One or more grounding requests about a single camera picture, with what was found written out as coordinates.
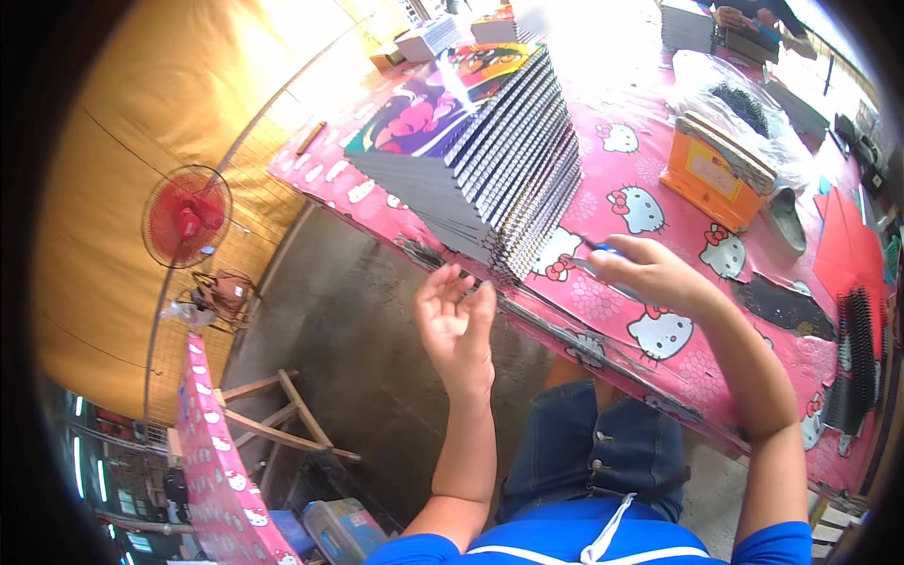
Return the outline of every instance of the pink tablecloth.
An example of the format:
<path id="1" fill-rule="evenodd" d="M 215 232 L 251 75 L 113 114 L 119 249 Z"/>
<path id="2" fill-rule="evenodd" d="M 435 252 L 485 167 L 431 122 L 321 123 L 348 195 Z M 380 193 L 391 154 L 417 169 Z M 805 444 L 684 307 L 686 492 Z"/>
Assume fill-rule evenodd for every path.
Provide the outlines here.
<path id="1" fill-rule="evenodd" d="M 668 158 L 675 114 L 665 102 L 674 83 L 672 53 L 637 44 L 644 52 L 630 61 L 607 61 L 595 72 L 568 46 L 551 42 L 553 63 L 579 135 L 585 180 L 561 221 L 543 261 L 524 281 L 507 292 L 506 315 L 520 330 L 553 351 L 570 356 L 617 387 L 669 413 L 723 446 L 749 451 L 742 438 L 734 404 L 702 332 L 692 320 L 630 300 L 598 283 L 579 268 L 559 261 L 562 254 L 585 257 L 590 250 L 578 234 L 602 240 L 610 233 L 631 233 L 661 241 L 706 275 L 726 294 L 731 278 L 750 281 L 754 272 L 784 287 L 812 295 L 837 322 L 834 301 L 813 274 L 822 222 L 813 203 L 814 186 L 798 199 L 797 210 L 807 231 L 807 250 L 797 261 L 777 259 L 769 250 L 773 236 L 761 218 L 740 237 L 720 226 L 658 182 Z M 613 57 L 618 53 L 611 51 Z M 762 82 L 763 70 L 753 61 L 720 49 L 749 78 Z M 479 277 L 492 275 L 486 266 L 442 246 L 404 202 L 386 193 L 343 158 L 343 147 L 371 114 L 405 81 L 416 66 L 403 64 L 385 76 L 364 78 L 366 97 L 345 112 L 320 116 L 328 126 L 301 156 L 296 149 L 303 128 L 273 160 L 269 171 L 295 186 L 336 217 L 405 253 L 424 269 L 432 268 L 418 249 L 454 260 Z M 815 161 L 822 175 L 851 193 L 858 183 L 853 160 L 845 162 L 830 138 Z M 817 426 L 825 386 L 835 375 L 836 345 L 809 335 L 809 326 L 794 333 L 744 310 L 750 322 L 774 348 L 797 392 L 797 405 L 807 448 L 807 473 L 814 488 L 826 493 L 855 489 L 873 434 L 873 415 L 858 438 Z M 618 371 L 582 355 L 574 340 L 605 353 Z"/>
<path id="2" fill-rule="evenodd" d="M 189 333 L 175 426 L 185 453 L 192 525 L 208 557 L 223 565 L 299 565 L 248 480 L 214 398 L 204 340 Z"/>

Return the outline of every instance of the person in background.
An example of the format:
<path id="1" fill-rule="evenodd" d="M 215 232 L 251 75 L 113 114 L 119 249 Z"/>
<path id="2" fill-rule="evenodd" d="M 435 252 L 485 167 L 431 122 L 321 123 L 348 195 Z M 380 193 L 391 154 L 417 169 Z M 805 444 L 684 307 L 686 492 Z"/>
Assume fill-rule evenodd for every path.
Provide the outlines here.
<path id="1" fill-rule="evenodd" d="M 756 20 L 763 27 L 778 33 L 777 25 L 785 25 L 781 33 L 786 49 L 792 49 L 802 57 L 816 60 L 816 51 L 804 26 L 797 21 L 794 12 L 785 0 L 715 0 L 716 11 L 713 17 L 720 27 L 729 29 L 747 28 L 744 17 Z"/>
<path id="2" fill-rule="evenodd" d="M 751 447 L 732 564 L 809 563 L 806 465 L 795 392 L 738 307 L 658 241 L 612 235 L 624 258 L 595 251 L 607 283 L 690 317 L 709 340 Z M 424 347 L 449 398 L 433 495 L 399 539 L 365 565 L 665 565 L 716 562 L 678 525 L 681 425 L 600 379 L 541 392 L 494 528 L 484 529 L 496 479 L 490 329 L 496 293 L 461 268 L 431 274 L 414 299 Z"/>

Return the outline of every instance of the red fan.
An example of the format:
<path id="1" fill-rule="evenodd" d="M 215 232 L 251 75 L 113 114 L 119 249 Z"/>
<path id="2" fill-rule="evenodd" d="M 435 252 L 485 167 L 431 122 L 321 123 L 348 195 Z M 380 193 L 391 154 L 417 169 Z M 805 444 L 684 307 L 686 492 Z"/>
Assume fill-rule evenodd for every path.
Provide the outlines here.
<path id="1" fill-rule="evenodd" d="M 188 165 L 161 179 L 145 204 L 147 252 L 165 267 L 197 265 L 226 237 L 232 195 L 208 166 Z"/>

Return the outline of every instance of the concrete floor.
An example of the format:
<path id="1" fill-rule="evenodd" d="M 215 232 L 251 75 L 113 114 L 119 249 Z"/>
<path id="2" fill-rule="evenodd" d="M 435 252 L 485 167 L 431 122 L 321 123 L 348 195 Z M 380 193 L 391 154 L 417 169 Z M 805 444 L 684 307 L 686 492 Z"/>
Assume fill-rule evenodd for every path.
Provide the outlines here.
<path id="1" fill-rule="evenodd" d="M 429 497 L 447 416 L 446 394 L 411 317 L 410 301 L 424 278 L 393 251 L 314 211 L 273 274 L 258 322 L 223 379 L 225 390 L 278 369 L 298 370 L 296 386 L 330 439 L 362 455 L 353 477 L 403 526 Z M 492 339 L 501 479 L 553 354 L 501 317 Z M 274 388 L 230 408 L 261 420 L 286 403 Z M 305 435 L 300 424 L 293 426 L 293 433 Z M 687 431 L 693 479 L 685 486 L 683 523 L 713 557 L 727 559 L 747 469 Z M 255 438 L 243 447 L 246 466 L 267 459 L 271 445 Z M 300 457 L 294 449 L 280 451 L 269 505 L 280 505 L 294 488 Z"/>

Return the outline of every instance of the jeans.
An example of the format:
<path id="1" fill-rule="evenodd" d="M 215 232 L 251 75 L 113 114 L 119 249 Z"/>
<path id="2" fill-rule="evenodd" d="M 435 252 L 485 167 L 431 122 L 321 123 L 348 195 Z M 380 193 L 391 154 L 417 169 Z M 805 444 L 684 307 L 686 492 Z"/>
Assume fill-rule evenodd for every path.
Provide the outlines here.
<path id="1" fill-rule="evenodd" d="M 597 414 L 593 380 L 566 382 L 531 401 L 496 523 L 547 504 L 643 493 L 683 469 L 680 423 L 628 396 Z M 677 523 L 682 497 L 676 487 L 650 506 Z"/>

